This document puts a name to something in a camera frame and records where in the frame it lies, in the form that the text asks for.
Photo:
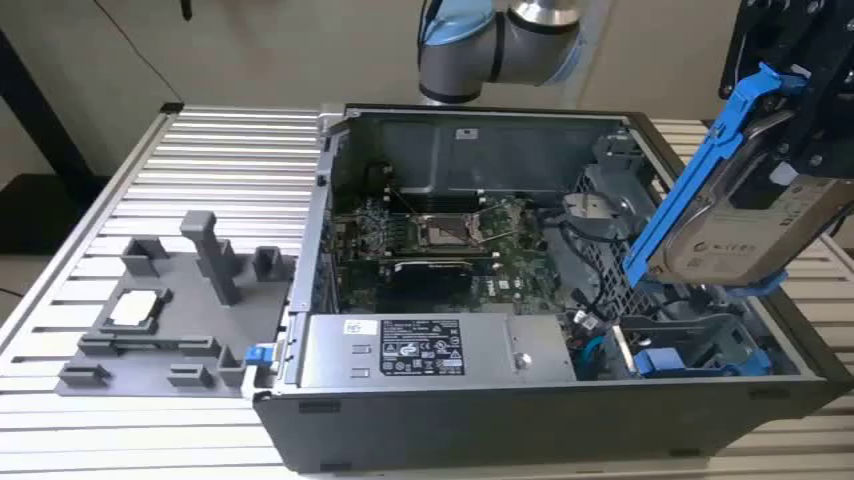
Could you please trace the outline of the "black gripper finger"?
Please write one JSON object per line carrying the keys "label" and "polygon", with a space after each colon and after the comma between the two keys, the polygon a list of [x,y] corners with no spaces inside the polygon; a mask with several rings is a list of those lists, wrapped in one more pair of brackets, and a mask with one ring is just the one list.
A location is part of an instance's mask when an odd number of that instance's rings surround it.
{"label": "black gripper finger", "polygon": [[736,24],[721,74],[718,96],[729,98],[741,78],[740,69],[748,37],[761,19],[761,2],[744,0],[736,17]]}
{"label": "black gripper finger", "polygon": [[768,208],[801,176],[853,178],[853,64],[817,67],[785,105],[793,117],[760,147],[758,165],[736,189],[738,208]]}

